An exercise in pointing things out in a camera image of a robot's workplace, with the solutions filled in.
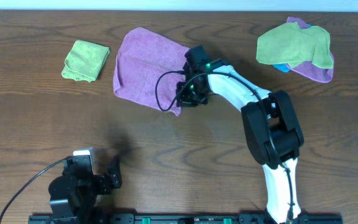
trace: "wood grain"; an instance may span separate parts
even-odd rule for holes
[[[331,34],[332,82],[280,73],[255,60],[264,32],[301,17]],[[224,212],[265,208],[261,167],[247,150],[240,114],[219,96],[208,106],[161,113],[112,93],[125,36],[145,27],[189,47],[202,44],[255,84],[286,90],[305,135],[298,201],[309,212],[339,212],[358,223],[358,14],[308,12],[0,11],[0,212],[48,164],[93,146],[104,172],[120,154],[124,185],[98,204],[138,212]],[[110,47],[96,82],[60,72],[75,40]],[[52,169],[11,205],[4,223],[50,212]]]

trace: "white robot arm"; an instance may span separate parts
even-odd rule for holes
[[[201,46],[191,49],[185,57],[186,80],[191,85],[178,84],[184,90],[178,105],[206,104],[208,92],[213,91],[241,112],[248,148],[265,173],[267,211],[277,223],[291,222],[301,212],[296,199],[295,168],[303,135],[289,96],[284,91],[271,93],[254,85],[225,60],[210,60]],[[279,124],[269,127],[271,117],[279,118]],[[291,198],[293,215],[289,212]]]
[[[255,86],[250,81],[240,76],[231,65],[223,65],[213,71],[230,73],[231,75],[241,79],[243,82],[246,82],[253,89],[257,90],[262,99],[269,97],[270,91]],[[258,102],[255,95],[234,78],[223,75],[214,75],[212,73],[208,75],[208,83],[211,91],[223,96],[239,111],[241,111],[241,108],[248,103]],[[294,203],[293,218],[296,218],[301,212],[301,208],[299,207],[296,199],[295,168],[297,161],[298,159],[289,159],[284,162],[284,165],[291,170],[290,175]],[[284,168],[280,166],[278,166],[277,169],[272,169],[266,164],[262,167],[265,172],[268,193],[267,211],[277,223],[285,222],[287,219],[287,211],[290,207],[290,186],[288,184],[287,174]]]

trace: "pink cloth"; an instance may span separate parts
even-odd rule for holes
[[[117,54],[112,79],[114,94],[159,110],[154,93],[157,79],[165,72],[182,70],[188,49],[143,27],[129,31]],[[177,83],[183,81],[185,77],[179,74],[161,79],[158,99],[162,108],[168,108],[176,95]],[[170,111],[178,116],[181,108],[174,105]]]
[[[297,22],[301,29],[308,28],[307,23],[297,17],[288,17],[287,22]],[[286,66],[294,72],[299,73],[300,75],[310,78],[316,82],[327,83],[330,82],[334,76],[334,68],[319,68],[316,65],[313,65],[311,62],[303,62],[295,68],[291,68],[288,64],[286,64]]]

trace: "green cloth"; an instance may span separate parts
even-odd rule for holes
[[[109,54],[108,47],[77,40],[67,55],[62,76],[75,81],[95,81]]]
[[[300,29],[297,22],[287,22],[258,38],[256,60],[267,65],[287,63],[291,68],[311,61],[319,68],[333,68],[329,43],[323,28]]]

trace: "towel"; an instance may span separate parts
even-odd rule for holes
[[[159,110],[154,93],[157,79],[165,72],[182,70],[188,49],[143,27],[131,30],[117,54],[112,81],[114,94]],[[169,106],[176,95],[177,83],[184,80],[179,74],[161,79],[158,99],[162,108]],[[173,106],[170,111],[178,116],[181,108]]]
[[[297,22],[301,29],[307,29],[310,27],[309,24],[297,17],[288,17],[287,22]],[[329,54],[334,62],[334,55],[332,53]],[[296,73],[299,73],[300,75],[303,75],[304,77],[321,83],[330,82],[334,76],[334,67],[329,69],[318,68],[311,62],[303,62],[293,68],[288,65],[288,68]]]
[[[109,54],[108,47],[77,40],[66,57],[62,77],[75,81],[95,81]]]
[[[287,63],[290,67],[311,61],[319,68],[333,68],[329,43],[329,33],[323,28],[300,29],[297,22],[287,22],[258,38],[257,60],[268,65]]]

